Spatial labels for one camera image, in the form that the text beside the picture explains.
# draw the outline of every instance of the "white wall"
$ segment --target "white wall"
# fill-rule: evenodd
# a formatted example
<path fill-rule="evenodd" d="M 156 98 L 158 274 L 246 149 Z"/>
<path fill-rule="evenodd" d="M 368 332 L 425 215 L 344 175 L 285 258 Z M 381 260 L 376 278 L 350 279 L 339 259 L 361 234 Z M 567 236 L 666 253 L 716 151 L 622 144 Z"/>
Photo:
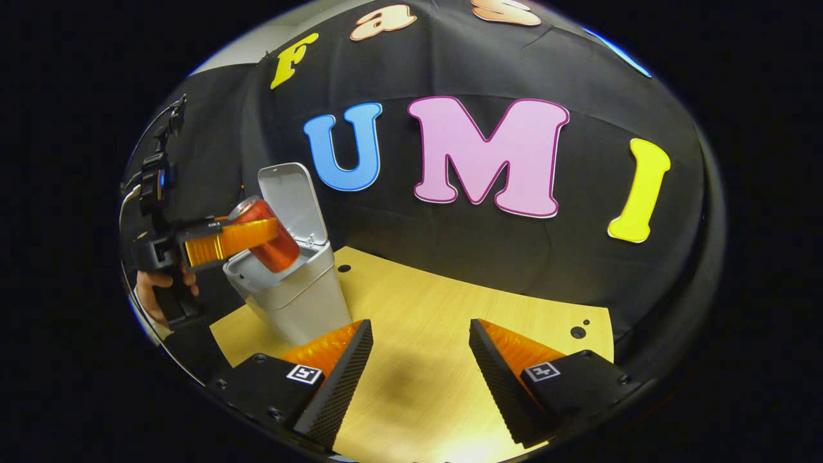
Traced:
<path fill-rule="evenodd" d="M 345 10 L 374 0 L 318 0 L 297 7 L 256 27 L 218 51 L 192 74 L 230 64 L 257 63 L 310 27 Z"/>

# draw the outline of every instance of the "blue letter u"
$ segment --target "blue letter u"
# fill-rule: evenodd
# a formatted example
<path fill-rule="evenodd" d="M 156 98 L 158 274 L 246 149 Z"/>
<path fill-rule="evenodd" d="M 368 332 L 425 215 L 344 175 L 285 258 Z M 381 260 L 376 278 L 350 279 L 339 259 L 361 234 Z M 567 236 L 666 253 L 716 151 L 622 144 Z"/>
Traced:
<path fill-rule="evenodd" d="M 377 147 L 374 120 L 381 112 L 383 106 L 380 103 L 363 103 L 352 106 L 343 113 L 343 119 L 355 128 L 359 161 L 357 167 L 351 171 L 341 169 L 334 157 L 334 116 L 318 116 L 303 126 L 303 132 L 309 136 L 314 168 L 317 169 L 317 175 L 324 184 L 341 191 L 358 191 L 377 180 L 380 173 L 380 152 Z"/>

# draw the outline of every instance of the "soft orange finger pad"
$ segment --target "soft orange finger pad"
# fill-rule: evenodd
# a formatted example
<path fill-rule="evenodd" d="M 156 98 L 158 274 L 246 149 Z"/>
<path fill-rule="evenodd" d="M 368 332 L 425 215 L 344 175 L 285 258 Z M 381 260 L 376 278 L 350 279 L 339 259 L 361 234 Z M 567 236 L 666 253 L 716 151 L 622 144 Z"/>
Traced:
<path fill-rule="evenodd" d="M 565 357 L 565 354 L 559 353 L 553 348 L 533 341 L 521 334 L 517 334 L 483 319 L 478 320 L 489 335 L 491 342 L 495 344 L 497 351 L 503 356 L 506 365 L 509 366 L 509 369 L 514 373 L 523 387 L 526 387 L 526 385 L 523 383 L 523 380 L 520 379 L 520 373 L 522 373 L 524 369 Z"/>
<path fill-rule="evenodd" d="M 330 331 L 308 344 L 284 353 L 280 359 L 306 367 L 319 368 L 328 378 L 362 322 L 363 320 L 358 320 L 339 330 Z"/>

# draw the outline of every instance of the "yellow letter i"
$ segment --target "yellow letter i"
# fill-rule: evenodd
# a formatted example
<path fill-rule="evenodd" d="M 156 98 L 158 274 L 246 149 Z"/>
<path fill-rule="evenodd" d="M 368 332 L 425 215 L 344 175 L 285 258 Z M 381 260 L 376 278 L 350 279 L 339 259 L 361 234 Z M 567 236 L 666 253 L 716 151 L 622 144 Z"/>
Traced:
<path fill-rule="evenodd" d="M 658 201 L 663 174 L 672 162 L 660 147 L 639 138 L 633 138 L 629 148 L 637 161 L 635 180 L 623 213 L 611 221 L 608 234 L 618 240 L 642 243 L 649 237 L 649 220 Z"/>

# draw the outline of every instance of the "hand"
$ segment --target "hand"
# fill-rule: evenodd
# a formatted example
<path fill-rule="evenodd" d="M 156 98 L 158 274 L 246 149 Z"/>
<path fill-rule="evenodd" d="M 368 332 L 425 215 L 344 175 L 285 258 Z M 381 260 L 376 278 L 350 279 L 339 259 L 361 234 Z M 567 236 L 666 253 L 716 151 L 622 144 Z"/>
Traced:
<path fill-rule="evenodd" d="M 200 288 L 195 284 L 197 282 L 197 275 L 190 274 L 183 265 L 180 265 L 183 270 L 183 281 L 192 290 L 192 295 L 195 297 L 200 294 Z M 154 287 L 171 288 L 174 280 L 167 274 L 162 272 L 137 272 L 137 299 L 146 309 L 149 314 L 158 323 L 161 323 L 166 328 L 169 327 L 169 322 L 166 321 L 163 311 L 157 304 L 157 298 L 154 295 Z"/>

